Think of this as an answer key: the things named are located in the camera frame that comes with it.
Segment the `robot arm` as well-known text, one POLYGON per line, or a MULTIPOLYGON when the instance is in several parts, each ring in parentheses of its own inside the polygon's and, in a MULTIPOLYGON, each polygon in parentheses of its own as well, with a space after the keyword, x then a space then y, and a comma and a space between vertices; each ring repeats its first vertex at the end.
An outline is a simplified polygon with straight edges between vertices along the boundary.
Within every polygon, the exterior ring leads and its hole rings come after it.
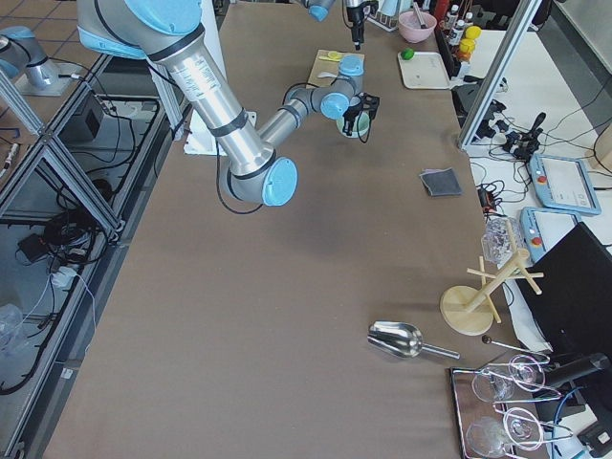
MULTIPOLYGON (((298 4, 303 6, 316 21, 323 21, 335 5, 335 0, 300 0, 298 4)), ((351 33, 351 41, 356 51, 361 49, 364 43, 364 25, 369 14, 375 14, 379 3, 366 0, 345 0, 341 2, 341 17, 345 27, 351 33)))
POLYGON ((345 55, 327 87, 298 88, 256 129, 205 45, 199 1, 79 1, 77 30, 86 48, 107 55, 149 59, 164 67, 224 149, 224 190, 268 207, 294 195, 295 164, 276 153, 311 114, 344 116, 362 94, 363 61, 345 55))

